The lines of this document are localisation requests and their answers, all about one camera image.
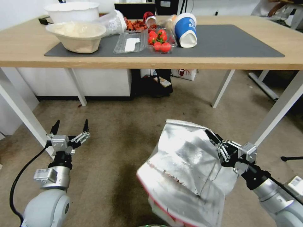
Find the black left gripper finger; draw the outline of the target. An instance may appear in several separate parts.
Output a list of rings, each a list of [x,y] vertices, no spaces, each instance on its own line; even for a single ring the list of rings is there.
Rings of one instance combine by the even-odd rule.
[[[59,125],[60,125],[60,120],[57,120],[56,123],[52,126],[50,133],[46,134],[49,140],[51,140],[55,135],[57,135]]]
[[[69,145],[81,145],[90,137],[88,119],[85,120],[83,132],[77,136],[69,136]]]

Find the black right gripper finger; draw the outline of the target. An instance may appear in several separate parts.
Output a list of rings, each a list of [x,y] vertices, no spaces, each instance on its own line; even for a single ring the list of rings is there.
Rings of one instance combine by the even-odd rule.
[[[210,142],[216,147],[219,157],[222,158],[222,161],[228,163],[230,160],[230,155],[228,154],[225,145],[223,142],[215,143],[212,139]]]
[[[212,132],[210,129],[205,130],[206,135],[208,136],[210,142],[215,146],[225,146],[226,148],[235,147],[239,148],[240,145],[230,140],[224,140],[218,134]]]

